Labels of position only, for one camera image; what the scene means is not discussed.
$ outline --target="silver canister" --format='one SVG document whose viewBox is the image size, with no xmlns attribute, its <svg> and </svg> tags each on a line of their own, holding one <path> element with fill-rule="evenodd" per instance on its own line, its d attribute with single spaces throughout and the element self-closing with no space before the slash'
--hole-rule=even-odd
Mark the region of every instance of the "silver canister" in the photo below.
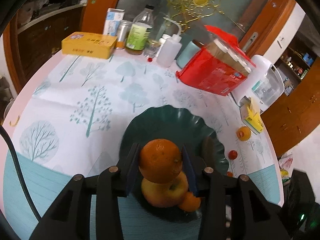
<svg viewBox="0 0 320 240">
<path fill-rule="evenodd" d="M 132 26 L 132 22 L 130 21 L 125 21 L 125 20 L 120 21 L 119 27 L 117 30 L 116 49 L 124 49 L 125 40 L 128 37 L 131 26 Z"/>
</svg>

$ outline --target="red package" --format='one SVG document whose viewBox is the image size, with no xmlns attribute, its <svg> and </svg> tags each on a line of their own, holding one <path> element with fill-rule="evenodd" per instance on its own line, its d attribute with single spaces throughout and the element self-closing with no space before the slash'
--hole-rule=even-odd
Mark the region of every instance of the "red package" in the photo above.
<svg viewBox="0 0 320 240">
<path fill-rule="evenodd" d="M 232 48 L 233 52 L 236 51 L 239 58 L 251 63 L 238 48 L 236 37 L 212 26 L 207 29 L 213 31 L 220 40 L 224 41 L 224 44 L 227 44 L 228 48 Z M 245 69 L 242 69 L 242 65 L 233 61 L 228 53 L 221 51 L 213 43 L 202 47 L 183 70 L 176 72 L 176 76 L 184 84 L 221 96 L 228 95 L 247 78 L 248 74 Z"/>
</svg>

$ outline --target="black cable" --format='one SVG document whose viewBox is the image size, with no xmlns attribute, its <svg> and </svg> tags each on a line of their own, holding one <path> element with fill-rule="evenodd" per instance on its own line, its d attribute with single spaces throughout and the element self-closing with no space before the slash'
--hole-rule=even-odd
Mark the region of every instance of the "black cable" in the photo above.
<svg viewBox="0 0 320 240">
<path fill-rule="evenodd" d="M 22 187 L 23 193 L 24 193 L 24 195 L 25 195 L 25 197 L 26 197 L 26 199 L 27 199 L 27 201 L 29 203 L 29 206 L 30 206 L 33 214 L 35 215 L 36 219 L 39 222 L 40 219 L 41 219 L 41 216 L 40 216 L 35 204 L 32 201 L 32 198 L 31 198 L 30 193 L 28 191 L 27 185 L 26 185 L 26 183 L 24 181 L 16 150 L 14 149 L 14 146 L 13 146 L 13 143 L 12 143 L 12 141 L 10 139 L 10 136 L 7 134 L 5 129 L 2 127 L 2 125 L 0 125 L 0 134 L 1 134 L 2 138 L 4 139 L 4 141 L 6 142 L 8 148 L 9 148 L 9 151 L 11 153 L 13 164 L 14 164 L 14 167 L 16 168 L 16 172 L 17 172 L 17 175 L 18 175 L 18 178 L 19 178 L 20 185 Z"/>
</svg>

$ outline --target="cherry tomato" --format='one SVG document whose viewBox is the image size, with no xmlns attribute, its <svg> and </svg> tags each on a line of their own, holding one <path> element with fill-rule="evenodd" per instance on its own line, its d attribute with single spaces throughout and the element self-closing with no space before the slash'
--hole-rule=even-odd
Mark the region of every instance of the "cherry tomato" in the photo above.
<svg viewBox="0 0 320 240">
<path fill-rule="evenodd" d="M 229 152 L 228 157 L 230 160 L 235 160 L 238 157 L 238 153 L 235 150 Z"/>
</svg>

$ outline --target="red plastic bag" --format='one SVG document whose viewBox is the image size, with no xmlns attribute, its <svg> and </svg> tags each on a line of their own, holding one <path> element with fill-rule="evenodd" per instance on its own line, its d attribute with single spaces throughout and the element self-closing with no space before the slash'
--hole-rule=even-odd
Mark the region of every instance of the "red plastic bag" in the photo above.
<svg viewBox="0 0 320 240">
<path fill-rule="evenodd" d="M 247 56 L 239 49 L 238 41 L 235 36 L 216 27 L 206 27 L 209 31 L 217 35 L 220 41 L 224 41 L 224 44 L 227 44 L 228 48 L 232 48 L 232 51 L 238 52 L 238 55 L 240 55 L 242 60 L 249 63 L 251 62 L 250 59 L 247 58 Z M 246 79 L 246 74 L 244 74 L 246 72 L 241 72 L 238 68 L 235 70 L 234 65 L 234 68 L 232 68 L 226 63 L 231 62 L 232 60 L 222 61 L 214 57 L 212 55 L 211 47 L 210 45 L 202 47 L 202 49 L 197 52 L 183 70 L 176 72 L 176 76 L 188 86 L 217 95 L 226 96 Z M 227 55 L 227 53 L 219 51 L 217 48 L 218 47 L 215 46 L 216 51 L 218 51 L 220 55 L 223 57 Z"/>
</svg>

